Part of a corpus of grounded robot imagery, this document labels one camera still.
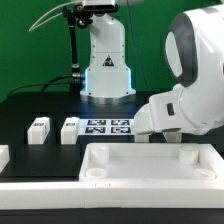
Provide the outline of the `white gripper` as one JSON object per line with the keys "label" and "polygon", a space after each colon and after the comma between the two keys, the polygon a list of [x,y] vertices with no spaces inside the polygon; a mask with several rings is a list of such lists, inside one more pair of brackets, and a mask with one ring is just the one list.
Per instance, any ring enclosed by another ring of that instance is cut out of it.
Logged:
{"label": "white gripper", "polygon": [[180,110],[183,88],[177,84],[171,91],[155,94],[149,98],[134,116],[136,134],[180,131],[187,121]]}

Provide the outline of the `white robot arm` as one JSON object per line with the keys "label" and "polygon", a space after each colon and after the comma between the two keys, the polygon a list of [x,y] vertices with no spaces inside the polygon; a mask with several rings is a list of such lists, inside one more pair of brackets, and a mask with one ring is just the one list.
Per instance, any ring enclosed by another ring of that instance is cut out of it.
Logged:
{"label": "white robot arm", "polygon": [[[180,132],[203,135],[224,125],[224,0],[189,10],[173,20],[165,56],[178,84],[155,94],[134,116],[138,134]],[[109,13],[124,0],[83,0],[93,20],[91,57],[81,97],[117,104],[135,95],[124,57],[124,27]]]}

